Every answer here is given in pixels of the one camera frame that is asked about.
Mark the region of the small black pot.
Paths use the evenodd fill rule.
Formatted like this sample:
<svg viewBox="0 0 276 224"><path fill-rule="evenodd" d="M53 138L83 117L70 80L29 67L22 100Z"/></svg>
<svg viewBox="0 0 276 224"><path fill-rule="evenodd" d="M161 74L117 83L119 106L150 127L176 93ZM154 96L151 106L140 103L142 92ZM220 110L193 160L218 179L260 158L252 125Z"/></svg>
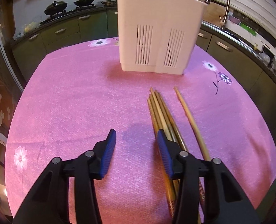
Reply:
<svg viewBox="0 0 276 224"><path fill-rule="evenodd" d="M105 7L114 7L117 5L117 1L114 0L106 0L101 2Z"/></svg>

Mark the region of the black wok right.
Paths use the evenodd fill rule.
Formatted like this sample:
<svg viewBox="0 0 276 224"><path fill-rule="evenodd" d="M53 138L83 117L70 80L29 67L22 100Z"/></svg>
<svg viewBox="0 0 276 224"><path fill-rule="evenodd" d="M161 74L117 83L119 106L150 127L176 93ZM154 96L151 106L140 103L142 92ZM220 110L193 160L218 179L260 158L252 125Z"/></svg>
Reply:
<svg viewBox="0 0 276 224"><path fill-rule="evenodd" d="M85 7L93 5L94 0L77 0L74 2L74 4L78 7Z"/></svg>

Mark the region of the bamboo chopstick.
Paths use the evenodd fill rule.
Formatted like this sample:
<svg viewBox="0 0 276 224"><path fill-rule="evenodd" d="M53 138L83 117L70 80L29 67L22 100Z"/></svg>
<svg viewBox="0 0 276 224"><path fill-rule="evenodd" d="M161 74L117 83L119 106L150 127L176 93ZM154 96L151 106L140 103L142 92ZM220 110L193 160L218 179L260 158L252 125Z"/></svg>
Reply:
<svg viewBox="0 0 276 224"><path fill-rule="evenodd" d="M162 103L161 108L164 108L165 114L166 114L166 116L169 120L169 124L170 124L170 126L173 130L172 134L176 137L176 140L174 140L174 141L178 143L181 150L188 152L188 148L185 144L185 141L184 141L184 139L183 139L183 137L182 137L182 135L179 131L179 128L178 128L174 118L172 117L169 109L167 108L167 105L165 104L165 101L164 101L162 95L157 91L156 91L156 93L157 93L156 96L160 99L160 102ZM205 196L204 196L204 189L203 189L201 181L199 181L199 194L200 194L200 197L199 197L200 205L201 205L202 210L204 210L204 204L205 204L205 198L204 197Z"/></svg>
<svg viewBox="0 0 276 224"><path fill-rule="evenodd" d="M157 133L160 130L160 127L159 127L160 119L158 119L155 114L156 113L156 105L155 105L153 96L151 94L149 95L147 102L148 102L149 111L150 111L150 115L151 115L151 119L152 119L155 138L157 138ZM163 173L163 178L164 178L166 199L167 199L169 214L170 214L171 218L173 218L174 212L175 212L175 204L176 204L176 193L174 191L172 180L168 177L168 175L165 172Z"/></svg>
<svg viewBox="0 0 276 224"><path fill-rule="evenodd" d="M181 147L182 142L181 142L181 137L179 135L179 129L176 126L176 123L175 123L169 109L167 108L167 105L165 104L161 94L157 90L155 90L154 93L155 93L155 96L156 96L157 101L159 103L159 108L162 112L165 124L166 124L166 126L168 128L168 131L169 131L169 134L171 136L171 139L174 142L177 142L177 144Z"/></svg>
<svg viewBox="0 0 276 224"><path fill-rule="evenodd" d="M150 92L151 92L150 94L153 96L153 99L154 99L154 102L155 102L155 105L156 105L156 113L155 114L156 114L157 118L160 119L160 126L159 126L160 130L163 130L165 132L165 135L166 135L167 139L172 141L171 136L170 136L169 131L168 131L168 128L165 124L162 112L159 108L159 103L158 103L157 98L156 98L155 93L154 93L155 90L153 90L153 88L150 88ZM178 192L179 192L179 182L177 180L174 180L174 181L172 180L172 182L173 182L173 187L174 187L174 191L176 193L176 198L177 198Z"/></svg>

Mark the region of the green kitchen cabinets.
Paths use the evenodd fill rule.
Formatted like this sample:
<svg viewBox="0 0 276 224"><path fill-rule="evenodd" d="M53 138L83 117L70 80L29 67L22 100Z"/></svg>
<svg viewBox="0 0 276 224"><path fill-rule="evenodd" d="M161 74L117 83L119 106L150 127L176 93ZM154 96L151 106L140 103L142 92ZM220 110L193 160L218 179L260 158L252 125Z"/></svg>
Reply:
<svg viewBox="0 0 276 224"><path fill-rule="evenodd" d="M44 57L78 43L118 36L117 8L96 8L60 17L26 33L11 43L11 50L25 81Z"/></svg>

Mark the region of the black wok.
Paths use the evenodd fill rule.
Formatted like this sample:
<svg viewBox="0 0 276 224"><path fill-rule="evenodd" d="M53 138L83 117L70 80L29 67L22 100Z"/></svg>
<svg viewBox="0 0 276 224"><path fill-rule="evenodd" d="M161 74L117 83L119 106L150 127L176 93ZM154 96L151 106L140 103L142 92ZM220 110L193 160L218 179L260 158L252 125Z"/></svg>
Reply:
<svg viewBox="0 0 276 224"><path fill-rule="evenodd" d="M67 8L68 3L64 1L54 1L52 4L50 4L45 10L45 15L53 16L55 14L64 12Z"/></svg>
<svg viewBox="0 0 276 224"><path fill-rule="evenodd" d="M78 7L85 7L93 5L94 0L77 0L74 2L74 4Z"/></svg>

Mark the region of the black wok left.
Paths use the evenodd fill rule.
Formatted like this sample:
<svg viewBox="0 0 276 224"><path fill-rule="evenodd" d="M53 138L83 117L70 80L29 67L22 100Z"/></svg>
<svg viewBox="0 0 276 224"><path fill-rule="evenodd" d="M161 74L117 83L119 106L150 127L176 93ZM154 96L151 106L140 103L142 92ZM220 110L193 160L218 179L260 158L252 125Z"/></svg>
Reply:
<svg viewBox="0 0 276 224"><path fill-rule="evenodd" d="M68 3L64 1L54 1L52 4L50 4L45 10L45 15L53 16L55 14L64 12L67 8Z"/></svg>

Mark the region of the steel kitchen faucet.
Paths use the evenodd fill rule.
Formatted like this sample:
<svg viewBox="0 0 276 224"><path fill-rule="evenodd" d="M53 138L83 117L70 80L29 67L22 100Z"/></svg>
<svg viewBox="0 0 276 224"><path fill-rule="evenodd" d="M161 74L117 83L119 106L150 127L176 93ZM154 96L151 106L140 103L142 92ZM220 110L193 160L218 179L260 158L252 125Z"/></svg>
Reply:
<svg viewBox="0 0 276 224"><path fill-rule="evenodd" d="M211 1L213 0L204 0L204 3L209 5ZM226 0L226 3L223 3L222 1L216 1L216 3L225 8L225 13L223 17L220 17L220 30L225 31L230 10L230 0Z"/></svg>

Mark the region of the wooden cutting board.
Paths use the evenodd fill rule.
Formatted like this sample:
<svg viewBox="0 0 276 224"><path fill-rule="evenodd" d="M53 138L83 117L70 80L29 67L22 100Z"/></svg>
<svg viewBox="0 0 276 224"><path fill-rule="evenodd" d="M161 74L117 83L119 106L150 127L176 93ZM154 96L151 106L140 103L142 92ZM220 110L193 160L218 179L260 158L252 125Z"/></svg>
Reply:
<svg viewBox="0 0 276 224"><path fill-rule="evenodd" d="M224 24L223 19L225 13L226 8L224 6L211 2L203 14L203 21L221 27Z"/></svg>

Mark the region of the pink floral tablecloth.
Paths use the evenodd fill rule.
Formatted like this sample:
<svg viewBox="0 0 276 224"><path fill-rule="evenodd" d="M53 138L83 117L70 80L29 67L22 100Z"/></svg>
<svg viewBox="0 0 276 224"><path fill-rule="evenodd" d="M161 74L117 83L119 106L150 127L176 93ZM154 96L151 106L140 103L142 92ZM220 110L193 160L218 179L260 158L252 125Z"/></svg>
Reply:
<svg viewBox="0 0 276 224"><path fill-rule="evenodd" d="M109 171L95 182L104 223L170 223L164 168L147 104L163 96L184 141L201 157L176 96L181 92L211 157L223 161L254 207L276 179L276 147L258 108L229 72L195 47L183 75L125 72L117 40L89 41L48 54L29 80L6 143L10 210L19 209L54 157L73 159L116 130Z"/></svg>

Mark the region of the bamboo chopstick separate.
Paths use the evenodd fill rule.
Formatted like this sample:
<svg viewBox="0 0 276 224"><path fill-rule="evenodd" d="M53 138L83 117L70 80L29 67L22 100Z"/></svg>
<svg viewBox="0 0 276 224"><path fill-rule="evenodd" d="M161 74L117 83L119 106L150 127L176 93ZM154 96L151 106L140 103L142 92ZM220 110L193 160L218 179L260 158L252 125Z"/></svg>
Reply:
<svg viewBox="0 0 276 224"><path fill-rule="evenodd" d="M180 91L178 90L178 88L176 86L174 87L174 90L176 92L176 96L178 97L178 100L180 101L180 103L183 107L183 110L185 111L185 114L188 118L188 121L191 125L191 128L192 128L193 133L195 135L195 138L197 140L197 143L198 143L198 146L199 146L199 149L201 151L203 159L205 161L211 161L211 156L209 154L207 146L204 142L204 139L202 138L200 130L199 130L197 124L196 124L195 119L193 118L193 115L191 114L191 111L190 111L186 101L184 100L183 96L181 95Z"/></svg>

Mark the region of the white plastic utensil holder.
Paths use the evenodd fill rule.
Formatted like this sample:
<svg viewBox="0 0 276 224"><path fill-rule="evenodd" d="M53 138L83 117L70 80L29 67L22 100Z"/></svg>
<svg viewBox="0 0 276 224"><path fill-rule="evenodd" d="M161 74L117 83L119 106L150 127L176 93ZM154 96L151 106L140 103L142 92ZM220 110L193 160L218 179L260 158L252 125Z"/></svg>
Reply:
<svg viewBox="0 0 276 224"><path fill-rule="evenodd" d="M122 70L182 75L206 7L198 0L117 0Z"/></svg>

